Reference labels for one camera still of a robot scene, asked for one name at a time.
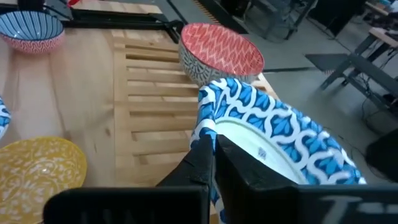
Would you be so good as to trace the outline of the blue striped pink bowl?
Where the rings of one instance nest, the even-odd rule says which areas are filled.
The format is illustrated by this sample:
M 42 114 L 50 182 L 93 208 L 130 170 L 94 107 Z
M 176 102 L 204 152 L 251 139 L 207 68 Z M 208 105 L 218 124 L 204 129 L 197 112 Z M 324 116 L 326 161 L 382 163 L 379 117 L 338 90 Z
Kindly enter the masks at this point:
M 13 11 L 0 15 L 0 38 L 20 52 L 42 54 L 61 46 L 65 29 L 44 12 Z

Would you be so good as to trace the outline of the wooden desk with black legs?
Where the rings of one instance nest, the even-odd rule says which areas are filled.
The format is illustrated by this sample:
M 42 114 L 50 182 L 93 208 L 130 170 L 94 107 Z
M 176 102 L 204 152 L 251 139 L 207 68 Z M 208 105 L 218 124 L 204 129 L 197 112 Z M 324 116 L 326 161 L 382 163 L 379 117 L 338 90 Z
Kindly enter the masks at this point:
M 377 40 L 382 42 L 381 46 L 368 57 L 363 57 L 362 53 Z M 389 48 L 398 50 L 398 41 L 387 35 L 387 31 L 382 28 L 371 28 L 369 35 L 355 48 L 354 52 L 346 56 L 334 72 L 320 85 L 320 88 L 324 90 L 337 78 L 343 78 L 345 84 L 354 86 L 381 111 L 389 112 L 398 119 L 398 103 L 387 101 L 357 79 L 357 76 L 363 73 L 387 90 L 395 99 L 398 99 L 398 81 L 373 64 L 373 61 Z

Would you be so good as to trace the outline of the black floor mat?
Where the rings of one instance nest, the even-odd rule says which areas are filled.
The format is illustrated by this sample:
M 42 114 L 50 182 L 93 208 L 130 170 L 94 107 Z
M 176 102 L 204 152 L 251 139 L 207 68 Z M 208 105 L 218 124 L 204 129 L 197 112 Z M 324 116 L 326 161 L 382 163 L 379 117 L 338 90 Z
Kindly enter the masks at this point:
M 305 54 L 305 57 L 325 75 L 331 75 L 347 56 L 347 54 Z

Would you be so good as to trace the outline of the blue white patterned bowl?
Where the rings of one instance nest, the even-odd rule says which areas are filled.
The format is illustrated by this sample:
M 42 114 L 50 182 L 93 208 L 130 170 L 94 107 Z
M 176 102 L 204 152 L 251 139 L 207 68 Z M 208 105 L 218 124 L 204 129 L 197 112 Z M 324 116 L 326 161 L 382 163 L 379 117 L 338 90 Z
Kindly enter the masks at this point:
M 5 135 L 11 122 L 11 114 L 0 97 L 0 139 Z

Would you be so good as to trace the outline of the slatted wooden shelf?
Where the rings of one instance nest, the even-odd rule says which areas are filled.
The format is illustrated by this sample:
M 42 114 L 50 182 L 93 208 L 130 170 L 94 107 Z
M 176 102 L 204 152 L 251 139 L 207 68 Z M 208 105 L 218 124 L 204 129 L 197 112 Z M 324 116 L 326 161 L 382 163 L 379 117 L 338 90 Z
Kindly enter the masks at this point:
M 178 45 L 112 33 L 115 184 L 151 187 L 189 150 L 198 87 L 178 62 Z

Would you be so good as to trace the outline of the blue white leaf-pattern bowl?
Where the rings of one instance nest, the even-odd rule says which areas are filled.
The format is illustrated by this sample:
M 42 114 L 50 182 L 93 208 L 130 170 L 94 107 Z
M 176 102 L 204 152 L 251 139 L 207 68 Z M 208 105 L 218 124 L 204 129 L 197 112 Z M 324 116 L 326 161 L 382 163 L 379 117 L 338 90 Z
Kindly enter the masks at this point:
M 291 106 L 233 78 L 200 88 L 190 147 L 206 135 L 224 135 L 253 158 L 299 185 L 358 185 L 365 182 L 346 151 L 319 124 Z M 211 201 L 227 224 L 215 181 Z

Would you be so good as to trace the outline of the red zigzag grey-patterned bowl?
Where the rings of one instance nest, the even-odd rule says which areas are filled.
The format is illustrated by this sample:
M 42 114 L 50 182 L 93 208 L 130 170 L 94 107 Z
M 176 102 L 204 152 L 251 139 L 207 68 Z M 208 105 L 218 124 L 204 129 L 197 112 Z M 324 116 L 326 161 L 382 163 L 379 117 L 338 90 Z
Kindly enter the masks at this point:
M 250 40 L 216 24 L 185 25 L 178 56 L 183 71 L 198 86 L 226 77 L 251 83 L 264 68 L 264 57 Z

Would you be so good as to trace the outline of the black metal table frame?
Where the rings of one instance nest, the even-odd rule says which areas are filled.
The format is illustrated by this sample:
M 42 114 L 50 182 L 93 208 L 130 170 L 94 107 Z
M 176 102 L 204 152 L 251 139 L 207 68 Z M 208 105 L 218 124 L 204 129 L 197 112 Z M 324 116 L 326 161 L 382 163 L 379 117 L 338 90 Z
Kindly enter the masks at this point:
M 132 29 L 163 30 L 178 43 L 184 23 L 168 21 L 163 14 L 112 12 L 96 9 L 77 9 L 69 0 L 16 0 L 0 1 L 0 15 L 13 11 L 37 11 L 56 17 L 65 28 L 76 29 Z

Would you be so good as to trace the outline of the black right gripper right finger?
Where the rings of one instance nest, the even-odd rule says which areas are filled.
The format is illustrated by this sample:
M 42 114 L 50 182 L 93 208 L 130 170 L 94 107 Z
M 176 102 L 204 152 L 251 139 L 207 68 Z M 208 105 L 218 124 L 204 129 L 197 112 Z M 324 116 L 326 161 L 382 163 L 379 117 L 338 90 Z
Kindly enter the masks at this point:
M 398 224 L 397 185 L 299 185 L 224 135 L 215 166 L 227 224 Z

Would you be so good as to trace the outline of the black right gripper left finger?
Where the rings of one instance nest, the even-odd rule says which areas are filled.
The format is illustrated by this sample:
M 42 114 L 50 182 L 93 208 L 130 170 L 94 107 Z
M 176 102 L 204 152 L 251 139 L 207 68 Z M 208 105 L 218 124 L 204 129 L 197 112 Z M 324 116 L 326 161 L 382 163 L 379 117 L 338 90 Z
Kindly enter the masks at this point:
M 214 140 L 203 136 L 155 187 L 82 187 L 44 205 L 44 224 L 208 224 Z

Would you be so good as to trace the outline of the yellow white floral bowl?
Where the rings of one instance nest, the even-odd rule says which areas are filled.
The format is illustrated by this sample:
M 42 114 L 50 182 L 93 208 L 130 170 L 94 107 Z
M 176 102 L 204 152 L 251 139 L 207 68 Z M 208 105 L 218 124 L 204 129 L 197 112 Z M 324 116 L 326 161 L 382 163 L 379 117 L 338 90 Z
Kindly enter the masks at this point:
M 46 201 L 81 187 L 86 156 L 60 137 L 17 141 L 0 149 L 0 224 L 39 224 Z

